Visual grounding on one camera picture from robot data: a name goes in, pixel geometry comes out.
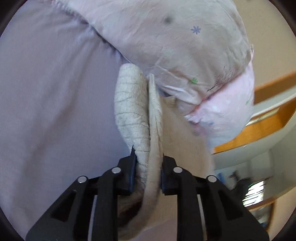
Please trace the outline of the pink floral pillow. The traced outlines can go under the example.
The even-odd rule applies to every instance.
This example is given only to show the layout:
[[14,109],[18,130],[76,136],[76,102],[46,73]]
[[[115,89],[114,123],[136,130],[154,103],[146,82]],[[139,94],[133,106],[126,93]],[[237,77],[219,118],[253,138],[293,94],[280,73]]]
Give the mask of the pink floral pillow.
[[183,114],[194,134],[204,137],[210,150],[237,137],[253,115],[253,56],[254,49],[250,47],[246,68],[227,83],[215,81],[210,87],[216,91]]

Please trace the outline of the beige cable knit sweater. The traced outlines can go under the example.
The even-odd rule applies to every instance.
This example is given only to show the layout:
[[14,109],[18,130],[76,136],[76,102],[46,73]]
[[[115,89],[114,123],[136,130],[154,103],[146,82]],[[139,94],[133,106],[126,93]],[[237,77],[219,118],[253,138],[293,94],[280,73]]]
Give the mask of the beige cable knit sweater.
[[194,135],[171,98],[160,95],[154,76],[145,76],[138,66],[120,67],[114,114],[123,140],[138,161],[133,194],[118,200],[118,237],[131,240],[177,216],[176,197],[160,191],[163,156],[202,178],[214,172],[214,164],[206,140]]

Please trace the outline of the lilac textured bed sheet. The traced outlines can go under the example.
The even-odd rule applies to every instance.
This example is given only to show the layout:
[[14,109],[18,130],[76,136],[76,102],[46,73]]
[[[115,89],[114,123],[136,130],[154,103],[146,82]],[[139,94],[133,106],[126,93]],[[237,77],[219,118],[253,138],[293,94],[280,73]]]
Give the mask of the lilac textured bed sheet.
[[130,151],[114,120],[126,59],[77,16],[27,1],[1,36],[1,208],[21,237],[81,175]]

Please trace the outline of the wooden headboard frame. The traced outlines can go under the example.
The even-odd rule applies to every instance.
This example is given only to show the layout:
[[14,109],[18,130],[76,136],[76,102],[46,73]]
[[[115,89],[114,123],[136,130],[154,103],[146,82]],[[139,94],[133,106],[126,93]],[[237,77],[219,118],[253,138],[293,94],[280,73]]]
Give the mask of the wooden headboard frame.
[[295,114],[295,72],[255,88],[255,108],[250,122],[233,140],[217,146],[219,154],[261,140],[283,129]]

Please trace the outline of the white floral pillow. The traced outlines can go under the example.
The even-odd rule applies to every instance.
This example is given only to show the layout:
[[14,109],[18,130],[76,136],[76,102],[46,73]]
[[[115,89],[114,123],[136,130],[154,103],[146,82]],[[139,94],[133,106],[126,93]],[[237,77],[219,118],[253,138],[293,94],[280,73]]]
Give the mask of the white floral pillow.
[[233,1],[62,1],[186,111],[251,59]]

